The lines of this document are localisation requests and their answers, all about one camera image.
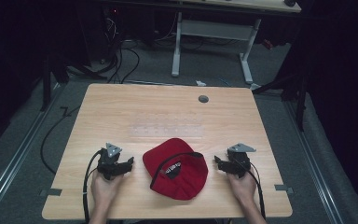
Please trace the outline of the grey tape strip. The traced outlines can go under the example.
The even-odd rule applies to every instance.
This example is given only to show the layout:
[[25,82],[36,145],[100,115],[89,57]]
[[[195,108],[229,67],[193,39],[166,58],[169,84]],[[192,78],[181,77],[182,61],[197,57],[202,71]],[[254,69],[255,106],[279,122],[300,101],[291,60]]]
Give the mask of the grey tape strip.
[[39,196],[47,197],[47,196],[61,196],[62,189],[42,189],[39,192]]
[[276,184],[276,185],[274,185],[274,188],[277,191],[285,191],[287,194],[293,194],[294,193],[294,191],[293,191],[293,189],[291,187],[288,187],[288,186],[286,186],[284,184],[282,184],[282,185],[277,185]]

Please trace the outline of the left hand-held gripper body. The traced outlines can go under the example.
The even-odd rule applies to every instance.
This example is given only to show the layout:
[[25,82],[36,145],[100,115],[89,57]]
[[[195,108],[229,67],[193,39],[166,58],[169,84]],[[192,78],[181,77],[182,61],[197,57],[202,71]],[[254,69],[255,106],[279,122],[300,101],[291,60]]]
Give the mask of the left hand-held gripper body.
[[118,163],[122,149],[111,143],[106,143],[102,148],[101,157],[98,160],[97,170],[106,180],[113,176],[124,175],[127,172],[126,163]]

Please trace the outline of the metal floor rail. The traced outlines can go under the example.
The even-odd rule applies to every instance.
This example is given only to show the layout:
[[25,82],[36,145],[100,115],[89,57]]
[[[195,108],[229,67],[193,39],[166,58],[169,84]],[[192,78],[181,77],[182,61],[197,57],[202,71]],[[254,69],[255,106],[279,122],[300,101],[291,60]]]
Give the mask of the metal floor rail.
[[306,164],[308,165],[310,176],[313,180],[313,183],[318,192],[319,198],[324,206],[324,210],[330,220],[330,223],[344,224],[342,216],[337,209],[337,205],[332,195],[332,192],[328,187],[324,175],[322,174],[322,171],[318,165],[318,162],[316,161],[312,153],[309,141],[305,133],[301,131],[297,125],[295,107],[291,103],[287,102],[283,102],[282,104],[285,108],[286,113],[288,114],[289,119],[291,120],[292,125],[296,130],[296,135],[305,154]]
[[27,157],[35,137],[46,117],[62,94],[65,84],[54,84],[52,98],[46,107],[42,106],[41,87],[37,87],[31,98],[14,115],[0,137],[0,202]]

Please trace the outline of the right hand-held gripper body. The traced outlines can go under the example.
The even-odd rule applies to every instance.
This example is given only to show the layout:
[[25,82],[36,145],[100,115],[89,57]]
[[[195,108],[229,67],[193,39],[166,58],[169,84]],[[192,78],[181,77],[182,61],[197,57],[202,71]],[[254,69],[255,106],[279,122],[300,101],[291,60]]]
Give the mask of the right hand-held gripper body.
[[227,149],[228,160],[234,166],[234,175],[243,177],[251,169],[250,158],[247,155],[248,152],[255,152],[255,149],[244,143],[238,143]]

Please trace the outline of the red baseball cap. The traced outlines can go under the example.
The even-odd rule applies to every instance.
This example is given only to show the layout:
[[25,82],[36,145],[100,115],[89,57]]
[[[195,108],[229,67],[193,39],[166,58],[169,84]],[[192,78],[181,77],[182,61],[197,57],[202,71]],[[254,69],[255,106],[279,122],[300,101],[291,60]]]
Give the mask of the red baseball cap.
[[204,188],[209,173],[204,156],[180,138],[171,138],[146,151],[150,188],[163,196],[187,201]]

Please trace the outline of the person's left hand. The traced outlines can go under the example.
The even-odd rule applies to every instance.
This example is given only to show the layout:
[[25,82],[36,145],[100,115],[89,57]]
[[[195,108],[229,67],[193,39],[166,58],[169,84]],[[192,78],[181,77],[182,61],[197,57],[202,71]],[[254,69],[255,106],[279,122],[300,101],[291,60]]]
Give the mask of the person's left hand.
[[106,180],[99,172],[92,175],[91,192],[96,207],[109,207],[116,198],[123,175]]

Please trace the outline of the person's right hand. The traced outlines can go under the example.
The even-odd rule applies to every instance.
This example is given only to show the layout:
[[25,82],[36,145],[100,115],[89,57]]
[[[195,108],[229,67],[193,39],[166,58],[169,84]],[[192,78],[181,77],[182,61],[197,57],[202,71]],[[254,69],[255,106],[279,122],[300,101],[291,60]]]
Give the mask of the person's right hand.
[[255,203],[254,195],[256,183],[250,174],[246,174],[243,177],[227,174],[227,178],[234,196],[242,206]]

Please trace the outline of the white-framed wooden desk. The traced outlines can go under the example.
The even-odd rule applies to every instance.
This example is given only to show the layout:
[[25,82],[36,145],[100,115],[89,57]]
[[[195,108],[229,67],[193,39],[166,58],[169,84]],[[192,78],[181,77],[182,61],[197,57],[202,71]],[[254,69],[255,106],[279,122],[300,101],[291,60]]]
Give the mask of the white-framed wooden desk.
[[[296,0],[177,0],[180,7],[198,4],[201,7],[229,7],[230,9],[250,9],[255,12],[300,13],[302,8]],[[181,40],[183,35],[220,38],[245,41],[244,52],[239,54],[241,69],[245,82],[252,85],[253,77],[248,64],[252,46],[255,42],[262,19],[256,17],[252,24],[234,24],[222,21],[206,21],[205,19],[184,19],[177,13],[175,49],[172,59],[172,76],[180,74]]]

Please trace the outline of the black metal stand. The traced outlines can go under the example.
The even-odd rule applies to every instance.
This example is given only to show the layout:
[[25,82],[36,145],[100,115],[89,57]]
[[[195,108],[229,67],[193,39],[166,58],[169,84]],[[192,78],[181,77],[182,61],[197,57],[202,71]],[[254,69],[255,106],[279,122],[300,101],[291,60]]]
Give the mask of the black metal stand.
[[283,101],[296,101],[296,126],[300,131],[304,131],[303,117],[309,76],[310,63],[308,61],[300,63],[284,62],[277,77],[270,83],[253,90],[253,94],[281,87],[281,98]]
[[66,72],[64,59],[59,54],[49,54],[43,61],[43,104],[42,111],[46,111],[51,102],[51,77],[55,77],[60,84],[66,84],[69,76]]

